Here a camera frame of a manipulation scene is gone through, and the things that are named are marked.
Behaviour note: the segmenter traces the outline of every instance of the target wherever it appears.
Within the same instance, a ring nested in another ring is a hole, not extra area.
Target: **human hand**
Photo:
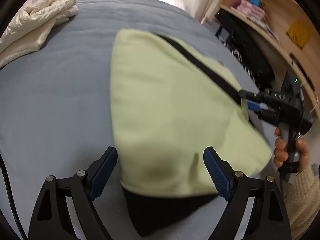
[[[279,128],[275,130],[275,135],[281,135],[281,131]],[[274,157],[273,162],[278,168],[280,168],[283,165],[283,162],[288,159],[289,155],[285,151],[286,143],[281,137],[276,139],[275,145],[276,156]],[[299,172],[301,172],[307,167],[309,163],[310,147],[304,138],[298,138],[296,140],[296,149],[300,152]]]

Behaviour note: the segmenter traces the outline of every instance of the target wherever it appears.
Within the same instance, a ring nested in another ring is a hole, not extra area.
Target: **gray bedsheet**
[[[118,30],[136,28],[176,36],[222,62],[244,89],[257,90],[216,37],[178,8],[156,0],[78,0],[78,8],[75,18],[52,30],[39,52],[18,58],[0,71],[0,150],[25,231],[46,176],[72,176],[113,145],[109,65]],[[274,128],[257,125],[273,144]],[[141,239],[129,219],[119,176],[117,165],[94,205],[114,240]],[[2,178],[0,189],[0,209],[18,232]],[[77,236],[85,239],[72,201],[68,205]],[[146,239],[206,240],[225,206],[218,197]],[[237,239],[249,215],[250,207]]]

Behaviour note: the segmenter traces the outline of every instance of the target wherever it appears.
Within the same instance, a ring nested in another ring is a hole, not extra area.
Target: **blue object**
[[[103,189],[105,188],[111,173],[116,166],[117,160],[118,153],[117,150],[113,148],[91,181],[91,190],[88,194],[88,197],[91,201],[101,196],[101,193],[103,192]]]
[[[230,181],[208,148],[204,150],[203,160],[219,195],[231,201]]]
[[[250,3],[256,5],[256,6],[259,6],[261,5],[261,2],[259,0],[250,0]]]
[[[260,105],[251,102],[251,101],[247,101],[247,105],[248,105],[248,109],[252,110],[252,111],[257,111],[260,112],[262,109],[260,108]]]

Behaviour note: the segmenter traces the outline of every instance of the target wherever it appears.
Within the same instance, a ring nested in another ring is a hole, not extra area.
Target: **wooden furniture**
[[[261,0],[266,11],[271,30],[277,34],[280,43],[275,41],[263,29],[252,21],[248,20],[243,14],[230,9],[236,0],[220,0],[219,7],[230,12],[248,26],[249,34],[256,41],[257,45],[265,55],[266,59],[273,68],[277,82],[284,78],[287,69],[293,69],[298,78],[304,84],[307,108],[316,106],[315,113],[320,119],[320,107],[317,94],[320,96],[320,35],[314,28],[308,16],[294,0]],[[311,31],[311,38],[305,47],[299,49],[287,36],[286,32],[291,23],[302,21]],[[312,81],[315,91],[307,83],[298,66],[292,63],[289,54],[292,53],[302,65],[304,71]]]

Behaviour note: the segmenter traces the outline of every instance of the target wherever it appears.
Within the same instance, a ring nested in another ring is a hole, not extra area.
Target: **knit sweater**
[[[309,165],[300,172],[294,185],[285,185],[284,203],[290,221],[292,240],[305,233],[320,209],[319,178]]]

